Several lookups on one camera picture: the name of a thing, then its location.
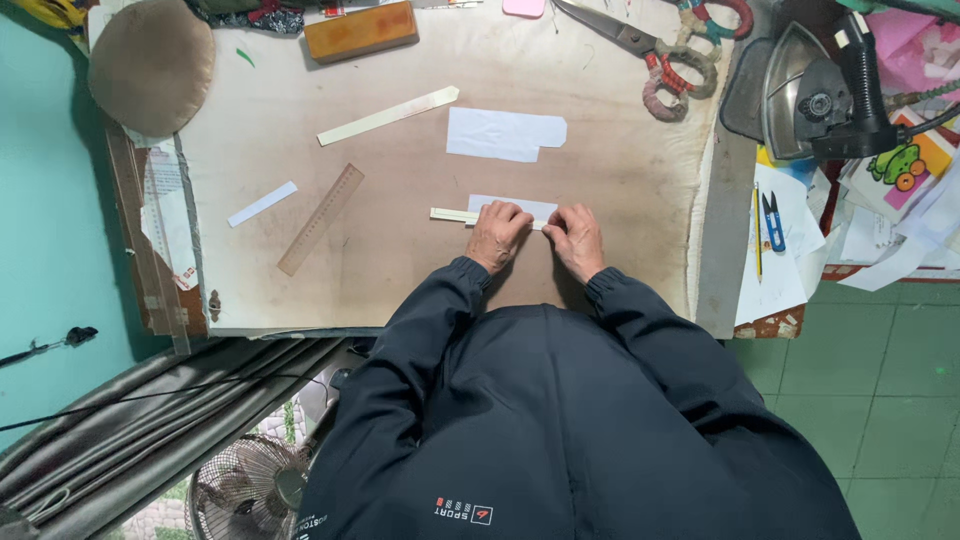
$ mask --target hand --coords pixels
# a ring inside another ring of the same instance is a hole
[[[520,235],[529,232],[533,223],[534,216],[514,203],[493,201],[484,205],[465,255],[479,262],[492,276],[514,258]]]
[[[543,233],[553,240],[553,250],[578,282],[587,284],[607,266],[603,262],[603,237],[593,212],[584,205],[557,209]]]

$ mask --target person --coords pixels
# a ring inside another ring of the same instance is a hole
[[[731,353],[605,266],[583,205],[543,227],[595,316],[482,312],[533,217],[483,206],[466,254],[342,387],[294,538],[859,538],[827,466]]]

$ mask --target teal wall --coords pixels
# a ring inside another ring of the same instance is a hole
[[[0,426],[56,412],[169,344],[139,321],[85,73],[65,35],[0,0],[0,357],[100,331],[0,369]],[[0,450],[28,430],[0,431]]]

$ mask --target round pressing cushion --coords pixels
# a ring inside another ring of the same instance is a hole
[[[183,0],[131,4],[90,53],[90,93],[124,126],[169,136],[203,104],[214,57],[213,32]]]

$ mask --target orange wooden block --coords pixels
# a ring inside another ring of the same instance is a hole
[[[310,56],[334,63],[420,41],[410,2],[353,12],[303,29]]]

